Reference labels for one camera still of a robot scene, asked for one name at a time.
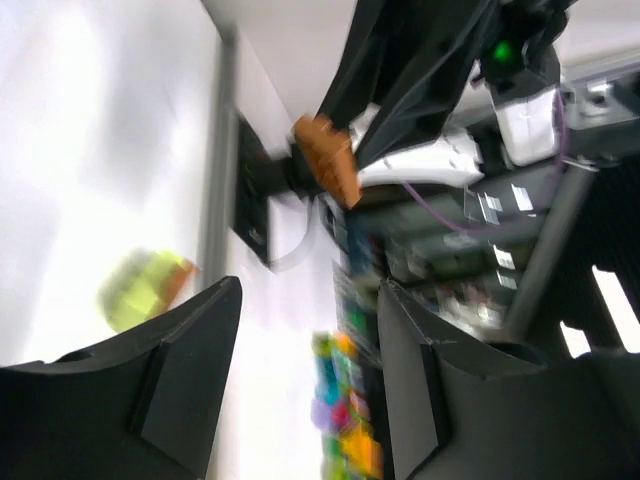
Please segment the green lego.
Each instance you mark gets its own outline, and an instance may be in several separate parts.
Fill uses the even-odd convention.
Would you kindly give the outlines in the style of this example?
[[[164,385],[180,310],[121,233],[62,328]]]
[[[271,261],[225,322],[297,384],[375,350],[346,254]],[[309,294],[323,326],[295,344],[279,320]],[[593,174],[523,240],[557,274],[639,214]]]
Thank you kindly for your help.
[[[134,250],[99,290],[101,313],[114,332],[125,332],[166,313],[197,272],[173,252]]]

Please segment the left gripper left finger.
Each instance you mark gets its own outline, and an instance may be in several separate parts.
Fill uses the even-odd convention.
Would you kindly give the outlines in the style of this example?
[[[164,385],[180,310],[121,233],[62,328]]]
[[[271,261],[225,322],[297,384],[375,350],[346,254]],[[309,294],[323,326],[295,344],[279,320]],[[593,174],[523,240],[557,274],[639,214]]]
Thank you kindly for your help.
[[[1,371],[5,479],[202,479],[238,332],[227,276],[108,340]]]

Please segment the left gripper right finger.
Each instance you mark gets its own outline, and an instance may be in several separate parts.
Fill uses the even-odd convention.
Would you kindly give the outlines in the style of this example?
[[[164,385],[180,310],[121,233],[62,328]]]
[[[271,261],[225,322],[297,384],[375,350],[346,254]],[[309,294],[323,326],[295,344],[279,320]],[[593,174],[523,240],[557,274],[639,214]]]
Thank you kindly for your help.
[[[635,479],[639,358],[538,365],[381,285],[378,331],[399,479]]]

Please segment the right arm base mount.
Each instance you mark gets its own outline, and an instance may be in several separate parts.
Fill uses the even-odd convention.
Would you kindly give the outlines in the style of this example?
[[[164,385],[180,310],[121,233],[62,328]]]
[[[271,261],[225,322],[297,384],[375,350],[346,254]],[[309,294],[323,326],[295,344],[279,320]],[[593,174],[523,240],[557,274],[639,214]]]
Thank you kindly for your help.
[[[232,229],[260,262],[272,271],[293,267],[310,248],[313,208],[320,193],[301,148],[292,140],[287,142],[287,146],[287,152],[269,154],[246,118],[239,118]],[[306,202],[305,233],[291,252],[273,258],[269,241],[269,202],[290,193]]]

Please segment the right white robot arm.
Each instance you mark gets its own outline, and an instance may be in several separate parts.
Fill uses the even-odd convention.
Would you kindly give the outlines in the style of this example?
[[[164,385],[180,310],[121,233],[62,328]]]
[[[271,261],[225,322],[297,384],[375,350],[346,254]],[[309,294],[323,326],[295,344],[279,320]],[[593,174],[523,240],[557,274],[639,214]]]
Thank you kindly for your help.
[[[361,172],[437,139],[468,84],[491,95],[498,132],[474,133],[484,153],[515,163],[556,149],[560,65],[553,47],[569,1],[359,1],[319,107],[333,127],[378,110],[351,155]]]

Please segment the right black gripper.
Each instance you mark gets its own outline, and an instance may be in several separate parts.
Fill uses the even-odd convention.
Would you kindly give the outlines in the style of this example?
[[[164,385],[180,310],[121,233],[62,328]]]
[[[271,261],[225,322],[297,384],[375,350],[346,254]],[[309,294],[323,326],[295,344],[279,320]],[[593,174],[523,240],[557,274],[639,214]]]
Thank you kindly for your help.
[[[437,138],[466,84],[502,106],[554,87],[554,41],[567,1],[360,0],[338,70],[319,108],[347,128],[379,110],[354,149],[357,164]]]

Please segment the orange lego brick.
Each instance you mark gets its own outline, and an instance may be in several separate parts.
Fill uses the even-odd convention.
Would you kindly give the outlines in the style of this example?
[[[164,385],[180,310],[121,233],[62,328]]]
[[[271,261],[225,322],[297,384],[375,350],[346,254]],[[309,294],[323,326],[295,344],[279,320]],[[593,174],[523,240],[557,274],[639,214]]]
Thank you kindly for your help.
[[[305,115],[296,121],[294,137],[319,186],[352,209],[361,199],[361,184],[350,135],[336,130],[327,116]]]

